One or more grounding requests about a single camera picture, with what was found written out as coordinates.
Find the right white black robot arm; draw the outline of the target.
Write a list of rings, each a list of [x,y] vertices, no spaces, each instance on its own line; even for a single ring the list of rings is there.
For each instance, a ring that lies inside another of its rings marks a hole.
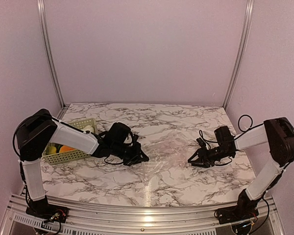
[[[286,168],[294,162],[294,127],[286,117],[264,120],[244,132],[233,135],[229,127],[220,126],[214,131],[215,141],[209,141],[199,131],[199,148],[187,160],[196,167],[222,166],[220,160],[235,158],[237,152],[266,145],[268,158],[252,183],[243,190],[238,205],[233,208],[237,219],[244,219],[252,211],[250,202],[258,201],[279,181]]]

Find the clear zip top bag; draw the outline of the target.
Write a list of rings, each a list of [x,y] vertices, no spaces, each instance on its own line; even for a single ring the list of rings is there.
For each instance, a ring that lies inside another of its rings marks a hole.
[[[180,137],[160,140],[144,146],[144,153],[149,161],[142,163],[138,173],[144,181],[148,181],[156,173],[167,171],[171,168],[185,168],[188,163],[189,145]]]

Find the fake bok choy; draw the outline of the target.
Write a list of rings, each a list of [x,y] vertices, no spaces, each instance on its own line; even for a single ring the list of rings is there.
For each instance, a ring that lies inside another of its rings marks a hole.
[[[95,129],[94,129],[94,127],[92,126],[92,125],[87,125],[87,126],[85,126],[84,128],[83,128],[83,131],[85,131],[85,132],[89,132],[89,133],[94,133],[95,132]]]

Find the fake green yellow pear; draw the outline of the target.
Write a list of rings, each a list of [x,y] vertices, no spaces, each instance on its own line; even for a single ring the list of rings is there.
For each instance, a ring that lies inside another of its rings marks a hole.
[[[46,151],[47,155],[52,155],[57,153],[57,147],[56,146],[49,146]]]

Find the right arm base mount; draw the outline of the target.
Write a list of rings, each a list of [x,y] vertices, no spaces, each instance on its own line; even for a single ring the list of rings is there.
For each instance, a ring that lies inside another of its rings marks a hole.
[[[232,223],[249,218],[257,217],[259,215],[256,207],[249,209],[240,209],[238,206],[231,206],[217,209],[214,212],[214,217],[220,224]]]

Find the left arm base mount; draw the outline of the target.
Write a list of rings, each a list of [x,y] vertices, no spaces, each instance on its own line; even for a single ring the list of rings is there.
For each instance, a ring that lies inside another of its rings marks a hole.
[[[45,222],[65,223],[68,211],[67,207],[53,204],[32,205],[26,208],[26,214],[44,219]]]

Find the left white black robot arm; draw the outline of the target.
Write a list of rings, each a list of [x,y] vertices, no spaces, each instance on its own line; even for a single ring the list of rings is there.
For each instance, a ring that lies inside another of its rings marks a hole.
[[[19,124],[12,144],[19,156],[22,180],[29,195],[28,206],[42,218],[52,214],[40,169],[42,153],[49,143],[72,147],[96,158],[116,156],[125,166],[149,161],[138,142],[138,135],[121,122],[96,134],[54,118],[47,109],[39,110]]]

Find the green plastic basket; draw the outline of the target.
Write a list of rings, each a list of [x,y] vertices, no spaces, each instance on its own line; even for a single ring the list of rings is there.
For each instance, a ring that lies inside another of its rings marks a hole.
[[[93,117],[69,122],[69,125],[79,130],[91,131],[96,134],[98,133],[97,123]],[[74,149],[68,146],[64,146],[57,143],[49,143],[46,146],[42,154],[42,157],[48,164],[56,165],[80,159],[85,159],[90,157],[90,155],[86,154],[81,150]]]

